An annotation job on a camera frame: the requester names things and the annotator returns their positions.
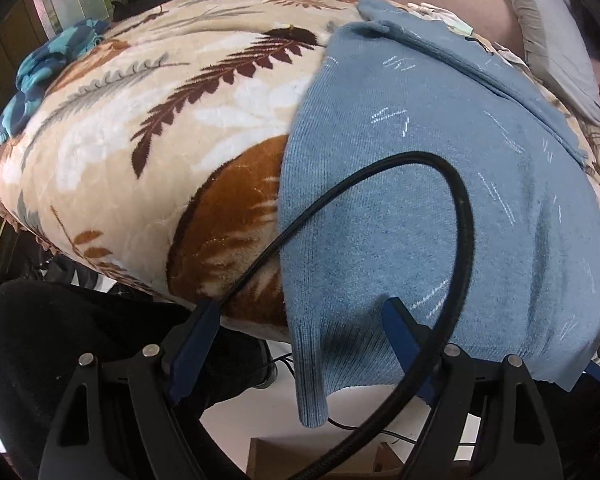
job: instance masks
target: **bed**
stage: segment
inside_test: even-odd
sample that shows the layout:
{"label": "bed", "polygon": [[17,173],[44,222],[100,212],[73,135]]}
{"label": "bed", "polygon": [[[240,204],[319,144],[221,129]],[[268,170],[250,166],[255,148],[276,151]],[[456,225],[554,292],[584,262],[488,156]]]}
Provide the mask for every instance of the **bed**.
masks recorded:
{"label": "bed", "polygon": [[[587,153],[600,208],[595,102],[516,55],[526,47],[512,0],[393,1],[425,19],[443,9],[421,2],[446,6],[458,27],[473,27],[456,32],[529,77]],[[331,33],[360,20],[357,2],[173,0],[114,24],[0,147],[0,214],[45,247],[164,300],[221,295],[278,232],[290,124]],[[277,259],[223,323],[288,340]]]}

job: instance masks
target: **white floor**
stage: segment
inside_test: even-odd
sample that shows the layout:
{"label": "white floor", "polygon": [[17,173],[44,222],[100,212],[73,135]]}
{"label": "white floor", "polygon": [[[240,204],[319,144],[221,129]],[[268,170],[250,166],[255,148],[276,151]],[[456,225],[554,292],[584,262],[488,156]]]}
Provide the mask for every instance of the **white floor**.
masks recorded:
{"label": "white floor", "polygon": [[[271,342],[273,357],[290,351],[289,345]],[[278,364],[278,379],[266,390],[250,389],[234,399],[206,410],[202,423],[225,453],[241,468],[246,468],[251,437],[261,437],[282,446],[293,446],[310,455],[320,455],[341,441],[349,431],[330,424],[309,430],[298,420],[295,382],[283,364]],[[348,426],[360,425],[386,398],[392,386],[347,388],[328,397],[331,418]],[[417,439],[429,413],[419,399],[412,401],[388,427],[395,433]],[[474,442],[480,419],[469,416],[463,442]],[[349,463],[349,469],[370,468],[379,442],[387,442],[402,459],[411,444],[381,435]],[[457,459],[468,459],[471,447],[458,450]]]}

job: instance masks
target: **silver bolt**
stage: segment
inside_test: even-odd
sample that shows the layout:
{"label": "silver bolt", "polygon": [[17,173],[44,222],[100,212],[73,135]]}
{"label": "silver bolt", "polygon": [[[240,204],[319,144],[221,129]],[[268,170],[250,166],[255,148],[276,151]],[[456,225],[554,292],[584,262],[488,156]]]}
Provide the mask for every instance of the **silver bolt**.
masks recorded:
{"label": "silver bolt", "polygon": [[460,355],[460,349],[451,343],[445,346],[445,355],[449,357],[458,357]]}
{"label": "silver bolt", "polygon": [[91,352],[87,352],[78,357],[78,364],[80,366],[89,366],[93,363],[93,354]]}
{"label": "silver bolt", "polygon": [[520,359],[520,357],[514,354],[508,356],[507,361],[511,366],[515,366],[516,368],[520,368],[522,366],[522,359]]}
{"label": "silver bolt", "polygon": [[142,349],[142,355],[144,357],[155,357],[160,353],[160,347],[156,344],[151,343]]}

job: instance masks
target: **black hose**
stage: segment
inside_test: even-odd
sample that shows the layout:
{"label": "black hose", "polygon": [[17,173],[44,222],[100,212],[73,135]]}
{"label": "black hose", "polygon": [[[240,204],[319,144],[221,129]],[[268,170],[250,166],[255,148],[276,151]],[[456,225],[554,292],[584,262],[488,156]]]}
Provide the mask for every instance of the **black hose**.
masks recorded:
{"label": "black hose", "polygon": [[348,176],[336,184],[311,204],[296,218],[280,235],[273,240],[262,254],[251,264],[245,273],[234,283],[231,289],[220,300],[222,307],[238,294],[247,282],[260,270],[267,260],[285,244],[308,221],[311,216],[320,211],[329,202],[340,196],[356,184],[391,168],[408,164],[423,164],[439,171],[449,186],[456,210],[458,236],[456,238],[456,260],[449,283],[449,292],[442,306],[442,312],[436,321],[426,343],[417,355],[413,365],[404,378],[389,394],[386,400],[360,427],[345,438],[341,443],[329,450],[318,460],[308,465],[302,471],[291,476],[288,480],[317,480],[323,475],[342,464],[347,458],[366,446],[394,420],[400,411],[413,399],[420,386],[433,372],[445,344],[451,337],[456,323],[462,312],[471,280],[474,264],[474,216],[471,211],[469,196],[462,178],[455,168],[444,158],[426,152],[407,152],[388,156],[370,164],[366,168]]}

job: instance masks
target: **blue sweater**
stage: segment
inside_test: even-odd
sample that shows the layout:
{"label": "blue sweater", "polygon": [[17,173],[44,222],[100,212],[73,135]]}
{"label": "blue sweater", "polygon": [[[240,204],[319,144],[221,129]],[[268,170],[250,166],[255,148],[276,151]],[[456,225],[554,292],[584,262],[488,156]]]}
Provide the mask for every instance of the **blue sweater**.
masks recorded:
{"label": "blue sweater", "polygon": [[[285,150],[279,222],[375,160],[433,152],[464,180],[475,216],[474,273],[452,340],[475,358],[520,355],[570,389],[600,342],[600,210],[584,155],[533,83],[475,41],[380,0],[338,29]],[[380,306],[398,296],[432,326],[455,257],[444,179],[386,171],[318,213],[281,252],[304,425],[345,386],[402,370]]]}

